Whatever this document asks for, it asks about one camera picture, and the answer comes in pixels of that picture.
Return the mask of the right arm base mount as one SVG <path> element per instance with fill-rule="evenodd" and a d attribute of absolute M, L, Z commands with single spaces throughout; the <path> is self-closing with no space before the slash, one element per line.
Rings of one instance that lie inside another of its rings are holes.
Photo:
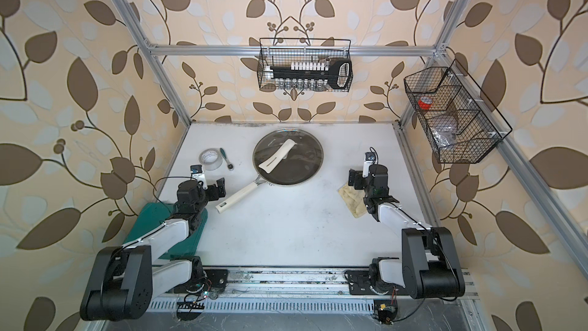
<path fill-rule="evenodd" d="M 408 296 L 408 292 L 395 284 L 379 283 L 373 285 L 368 270 L 346 270 L 344 278 L 352 296 L 384 296 L 391 297 L 396 290 L 398 296 Z"/>

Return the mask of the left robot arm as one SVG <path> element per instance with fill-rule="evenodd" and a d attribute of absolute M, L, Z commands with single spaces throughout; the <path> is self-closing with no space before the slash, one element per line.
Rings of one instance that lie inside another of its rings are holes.
<path fill-rule="evenodd" d="M 213 185 L 184 181 L 170 216 L 159 226 L 124 245 L 101 250 L 81 301 L 81 319 L 137 320 L 153 298 L 176 287 L 194 297 L 185 306 L 201 308 L 213 281 L 195 252 L 208 219 L 207 204 L 225 196 L 224 179 Z"/>

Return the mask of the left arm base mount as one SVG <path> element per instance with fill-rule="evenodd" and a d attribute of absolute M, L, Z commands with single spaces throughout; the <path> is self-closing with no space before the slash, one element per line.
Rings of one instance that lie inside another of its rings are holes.
<path fill-rule="evenodd" d="M 173 294 L 193 294 L 200 297 L 213 292 L 221 294 L 228 285 L 227 269 L 209 268 L 200 273 L 193 274 L 191 278 L 176 287 L 171 292 Z"/>

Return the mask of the glass pot lid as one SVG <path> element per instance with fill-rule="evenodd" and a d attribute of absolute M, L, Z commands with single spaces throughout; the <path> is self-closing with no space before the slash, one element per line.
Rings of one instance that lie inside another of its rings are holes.
<path fill-rule="evenodd" d="M 270 172 L 260 168 L 289 139 L 295 144 Z M 262 179 L 274 185 L 298 185 L 320 170 L 324 159 L 321 143 L 304 130 L 285 128 L 262 138 L 253 153 L 254 166 Z"/>

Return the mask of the yellow cloth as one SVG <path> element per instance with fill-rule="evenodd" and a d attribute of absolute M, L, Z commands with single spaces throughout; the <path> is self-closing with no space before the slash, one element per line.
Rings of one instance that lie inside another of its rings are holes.
<path fill-rule="evenodd" d="M 356 219 L 359 219 L 368 212 L 364 203 L 363 190 L 356 190 L 352 186 L 343 185 L 338 190 L 338 194 Z"/>

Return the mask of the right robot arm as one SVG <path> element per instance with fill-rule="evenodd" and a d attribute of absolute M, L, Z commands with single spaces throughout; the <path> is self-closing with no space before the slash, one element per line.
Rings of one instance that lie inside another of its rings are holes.
<path fill-rule="evenodd" d="M 465 294 L 465 280 L 450 231 L 421 222 L 402 208 L 390 194 L 387 167 L 374 164 L 361 172 L 351 169 L 348 185 L 363 191 L 367 212 L 401 239 L 399 258 L 379 257 L 370 264 L 371 291 L 388 295 L 402 288 L 413 299 L 449 301 Z"/>

